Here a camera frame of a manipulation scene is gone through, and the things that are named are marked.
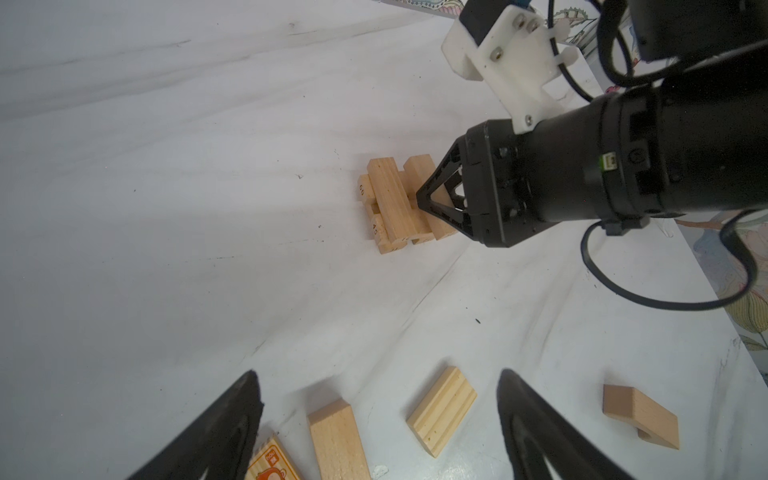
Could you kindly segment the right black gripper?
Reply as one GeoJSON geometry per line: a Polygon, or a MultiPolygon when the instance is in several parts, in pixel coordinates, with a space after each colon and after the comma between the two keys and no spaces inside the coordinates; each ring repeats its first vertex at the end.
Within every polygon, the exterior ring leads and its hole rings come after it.
{"type": "Polygon", "coordinates": [[[415,205],[435,240],[464,230],[486,246],[511,247],[575,220],[600,220],[619,234],[665,209],[656,123],[649,90],[602,96],[526,134],[489,120],[464,136],[466,206],[455,192],[461,162],[436,164],[429,154],[415,156],[415,205]]]}

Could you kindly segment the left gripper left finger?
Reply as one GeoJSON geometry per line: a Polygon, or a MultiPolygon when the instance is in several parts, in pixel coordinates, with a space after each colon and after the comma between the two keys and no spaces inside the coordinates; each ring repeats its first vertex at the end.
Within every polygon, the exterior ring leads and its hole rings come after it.
{"type": "Polygon", "coordinates": [[[264,409],[258,376],[239,377],[132,479],[243,479],[264,409]]]}

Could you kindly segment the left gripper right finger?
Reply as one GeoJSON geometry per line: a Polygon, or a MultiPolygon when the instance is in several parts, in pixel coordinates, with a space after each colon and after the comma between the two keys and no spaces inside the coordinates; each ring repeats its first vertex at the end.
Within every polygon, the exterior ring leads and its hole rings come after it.
{"type": "Polygon", "coordinates": [[[506,452],[516,479],[629,479],[515,371],[496,390],[506,452]]]}

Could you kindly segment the ridged wood block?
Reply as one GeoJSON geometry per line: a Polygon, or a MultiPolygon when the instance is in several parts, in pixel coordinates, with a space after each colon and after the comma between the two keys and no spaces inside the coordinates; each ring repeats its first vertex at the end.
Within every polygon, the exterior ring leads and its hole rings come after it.
{"type": "Polygon", "coordinates": [[[437,458],[458,430],[477,392],[458,367],[448,366],[407,419],[422,447],[437,458]]]}

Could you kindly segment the wood block of trio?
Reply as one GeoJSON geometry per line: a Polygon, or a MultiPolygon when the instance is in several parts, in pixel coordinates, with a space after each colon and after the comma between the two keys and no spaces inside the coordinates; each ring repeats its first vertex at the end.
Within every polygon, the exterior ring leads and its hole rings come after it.
{"type": "Polygon", "coordinates": [[[380,214],[373,214],[370,218],[374,241],[380,254],[387,254],[393,251],[393,244],[389,240],[383,217],[380,214]]]}
{"type": "Polygon", "coordinates": [[[359,176],[358,188],[360,193],[360,200],[363,203],[368,217],[372,219],[375,215],[379,214],[380,211],[370,176],[368,174],[362,174],[359,176]]]}

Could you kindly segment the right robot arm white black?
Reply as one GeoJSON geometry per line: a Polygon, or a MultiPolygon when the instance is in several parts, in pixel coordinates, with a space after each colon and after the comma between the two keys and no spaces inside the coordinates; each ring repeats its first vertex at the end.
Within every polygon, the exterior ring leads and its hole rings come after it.
{"type": "Polygon", "coordinates": [[[507,110],[459,137],[416,194],[468,238],[511,247],[566,221],[610,236],[653,218],[767,205],[767,5],[607,1],[598,51],[609,61],[625,11],[644,57],[667,71],[616,76],[619,93],[565,111],[546,85],[577,59],[526,1],[469,1],[442,50],[459,76],[507,110]]]}

